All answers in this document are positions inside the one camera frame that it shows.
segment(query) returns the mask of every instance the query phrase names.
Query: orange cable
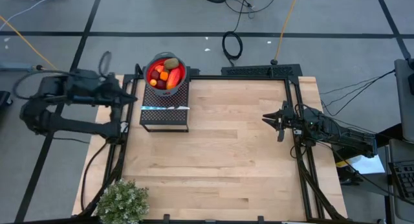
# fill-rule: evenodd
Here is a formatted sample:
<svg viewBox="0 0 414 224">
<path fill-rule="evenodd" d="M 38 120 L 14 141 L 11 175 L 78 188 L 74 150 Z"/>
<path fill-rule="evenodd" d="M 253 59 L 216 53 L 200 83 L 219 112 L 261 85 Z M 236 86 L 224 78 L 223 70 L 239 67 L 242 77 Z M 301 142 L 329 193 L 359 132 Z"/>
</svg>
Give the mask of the orange cable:
<svg viewBox="0 0 414 224">
<path fill-rule="evenodd" d="M 40 52 L 38 52 L 28 41 L 27 39 L 25 39 L 18 30 L 16 30 L 7 20 L 5 20 L 1 15 L 0 15 L 0 19 L 3 20 L 18 36 L 20 36 L 20 38 L 37 54 L 39 55 L 42 59 L 44 59 L 53 69 L 55 70 L 59 70 L 58 68 L 56 68 L 56 66 L 54 66 L 48 59 L 46 59 L 46 57 L 44 57 Z"/>
<path fill-rule="evenodd" d="M 280 37 L 279 37 L 278 50 L 276 51 L 276 55 L 274 56 L 274 59 L 275 59 L 275 60 L 277 60 L 277 59 L 278 59 L 278 56 L 279 56 L 279 51 L 280 51 L 280 46 L 281 46 L 281 44 L 282 44 L 283 33 L 285 33 L 285 28 L 286 28 L 287 22 L 289 21 L 290 14 L 291 14 L 291 13 L 292 13 L 292 11 L 293 11 L 293 8 L 294 8 L 294 6 L 295 6 L 295 3 L 296 3 L 296 0 L 293 0 L 292 4 L 291 4 L 291 6 L 290 6 L 289 13 L 287 14 L 287 17 L 286 17 L 285 23 L 283 24 L 283 27 L 282 27 L 282 32 L 281 32 Z"/>
</svg>

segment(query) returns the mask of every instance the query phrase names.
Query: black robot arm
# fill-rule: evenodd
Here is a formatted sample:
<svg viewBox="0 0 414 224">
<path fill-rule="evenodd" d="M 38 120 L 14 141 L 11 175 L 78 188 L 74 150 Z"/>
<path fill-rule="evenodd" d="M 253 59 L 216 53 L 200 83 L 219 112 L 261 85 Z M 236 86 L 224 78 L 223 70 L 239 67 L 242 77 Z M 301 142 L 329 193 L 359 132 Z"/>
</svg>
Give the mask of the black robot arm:
<svg viewBox="0 0 414 224">
<path fill-rule="evenodd" d="M 279 132 L 278 141 L 283 141 L 285 131 L 294 130 L 295 137 L 300 138 L 302 146 L 315 146 L 318 141 L 333 144 L 339 147 L 337 152 L 344 158 L 350 159 L 357 155 L 374 157 L 376 152 L 375 135 L 341 127 L 332 118 L 321 111 L 305 104 L 289 107 L 286 101 L 282 108 L 275 113 L 263 115 L 267 124 Z"/>
<path fill-rule="evenodd" d="M 45 77 L 37 93 L 21 108 L 20 119 L 36 134 L 46 135 L 50 131 L 59 130 L 99 134 L 108 143 L 116 144 L 121 136 L 122 108 L 137 99 L 120 88 L 113 73 L 102 79 L 94 71 L 83 69 L 76 69 L 65 75 Z M 111 121 L 98 124 L 69 120 L 47 109 L 58 104 L 111 107 Z"/>
</svg>

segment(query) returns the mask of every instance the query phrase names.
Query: wooden tabletop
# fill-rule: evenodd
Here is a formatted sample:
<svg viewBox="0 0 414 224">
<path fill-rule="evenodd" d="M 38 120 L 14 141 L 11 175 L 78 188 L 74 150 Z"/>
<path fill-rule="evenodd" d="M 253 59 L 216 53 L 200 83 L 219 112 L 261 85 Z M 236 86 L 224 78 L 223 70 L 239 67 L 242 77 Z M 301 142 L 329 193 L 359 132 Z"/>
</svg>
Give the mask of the wooden tabletop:
<svg viewBox="0 0 414 224">
<path fill-rule="evenodd" d="M 306 220 L 298 167 L 289 154 L 292 132 L 286 130 L 278 142 L 278 134 L 261 120 L 286 100 L 282 81 L 192 80 L 189 133 L 148 133 L 139 125 L 144 86 L 140 80 L 122 177 L 149 188 L 147 219 L 170 214 L 171 219 Z M 300 88 L 303 102 L 322 110 L 316 79 L 300 77 Z M 296 101 L 293 86 L 292 94 Z M 99 107 L 96 121 L 109 121 L 109 114 L 109 108 Z M 103 143 L 92 136 L 85 165 Z M 346 216 L 332 151 L 321 145 L 312 149 L 321 190 Z M 86 204 L 102 185 L 108 151 L 89 168 Z M 80 211 L 79 186 L 73 214 Z"/>
</svg>

